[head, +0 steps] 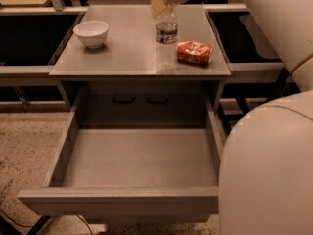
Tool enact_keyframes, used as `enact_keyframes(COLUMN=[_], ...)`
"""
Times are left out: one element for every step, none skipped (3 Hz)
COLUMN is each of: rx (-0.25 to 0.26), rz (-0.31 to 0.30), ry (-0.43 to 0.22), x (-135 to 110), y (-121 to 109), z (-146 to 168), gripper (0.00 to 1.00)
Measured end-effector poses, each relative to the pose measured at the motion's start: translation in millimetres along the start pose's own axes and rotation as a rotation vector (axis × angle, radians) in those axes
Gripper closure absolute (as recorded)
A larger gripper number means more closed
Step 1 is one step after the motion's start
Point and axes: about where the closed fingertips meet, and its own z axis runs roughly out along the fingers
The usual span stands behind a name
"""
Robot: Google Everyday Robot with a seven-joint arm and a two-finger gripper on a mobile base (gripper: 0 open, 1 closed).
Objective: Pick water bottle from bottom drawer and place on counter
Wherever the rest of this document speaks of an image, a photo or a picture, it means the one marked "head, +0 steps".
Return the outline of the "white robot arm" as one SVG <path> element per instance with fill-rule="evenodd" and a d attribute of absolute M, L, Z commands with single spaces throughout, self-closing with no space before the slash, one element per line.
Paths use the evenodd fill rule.
<path fill-rule="evenodd" d="M 220 235 L 313 235 L 313 0 L 243 0 L 299 88 L 242 117 L 219 172 Z"/>

